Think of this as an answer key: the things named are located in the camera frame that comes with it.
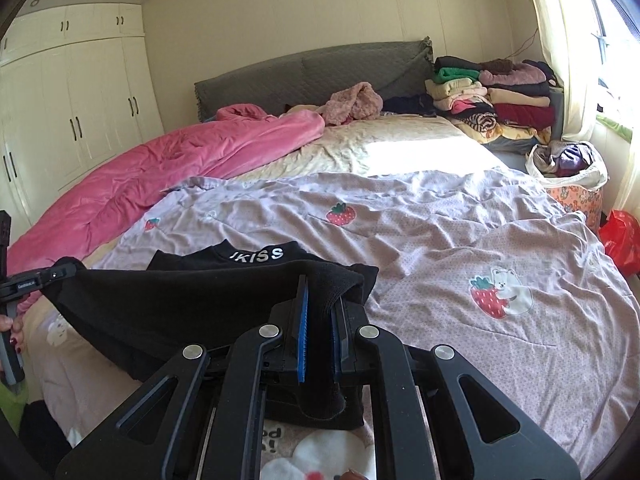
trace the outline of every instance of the white wardrobe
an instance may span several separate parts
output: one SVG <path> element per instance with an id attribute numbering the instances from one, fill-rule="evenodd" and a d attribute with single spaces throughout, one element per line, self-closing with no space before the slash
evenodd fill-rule
<path id="1" fill-rule="evenodd" d="M 164 134 L 140 6 L 17 18 L 0 42 L 0 209 L 12 239 L 91 170 Z"/>

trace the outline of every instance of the gray headboard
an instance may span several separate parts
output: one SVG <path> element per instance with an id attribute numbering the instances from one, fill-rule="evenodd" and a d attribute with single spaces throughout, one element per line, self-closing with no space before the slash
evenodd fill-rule
<path id="1" fill-rule="evenodd" d="M 246 66 L 195 84 L 198 118 L 252 103 L 279 115 L 285 104 L 323 105 L 331 94 L 368 81 L 383 99 L 424 93 L 433 75 L 431 40 L 361 43 L 309 50 Z"/>

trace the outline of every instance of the fingernail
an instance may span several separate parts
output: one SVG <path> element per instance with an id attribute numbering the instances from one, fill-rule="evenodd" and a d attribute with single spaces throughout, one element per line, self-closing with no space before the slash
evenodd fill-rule
<path id="1" fill-rule="evenodd" d="M 356 478 L 359 478 L 360 480 L 367 480 L 365 476 L 361 475 L 361 473 L 358 473 L 357 471 L 354 471 L 353 469 L 349 469 L 349 473 L 354 475 Z"/>

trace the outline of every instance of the metal screw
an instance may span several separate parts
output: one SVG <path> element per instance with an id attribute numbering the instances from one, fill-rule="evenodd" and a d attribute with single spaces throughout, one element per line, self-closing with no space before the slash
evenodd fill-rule
<path id="1" fill-rule="evenodd" d="M 456 354 L 453 351 L 453 348 L 447 345 L 436 346 L 436 349 L 434 350 L 434 352 L 436 354 L 436 357 L 439 357 L 440 359 L 444 359 L 445 361 L 448 361 L 449 359 L 453 359 L 453 356 Z"/>
<path id="2" fill-rule="evenodd" d="M 280 333 L 280 329 L 275 325 L 262 325 L 258 333 L 262 337 L 271 338 L 276 337 Z"/>
<path id="3" fill-rule="evenodd" d="M 380 335 L 380 330 L 371 325 L 361 326 L 358 332 L 360 332 L 360 335 L 362 337 L 365 337 L 367 339 L 375 339 Z"/>
<path id="4" fill-rule="evenodd" d="M 182 351 L 182 357 L 186 359 L 197 359 L 202 355 L 204 350 L 200 345 L 189 345 Z"/>

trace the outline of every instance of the white curtain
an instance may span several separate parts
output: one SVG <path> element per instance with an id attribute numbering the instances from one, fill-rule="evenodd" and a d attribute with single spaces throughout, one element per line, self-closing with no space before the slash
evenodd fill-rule
<path id="1" fill-rule="evenodd" d="M 533 0 L 545 60 L 564 85 L 564 140 L 589 140 L 601 60 L 591 0 Z"/>
<path id="2" fill-rule="evenodd" d="M 640 120 L 633 124 L 629 160 L 613 209 L 622 209 L 640 220 Z"/>

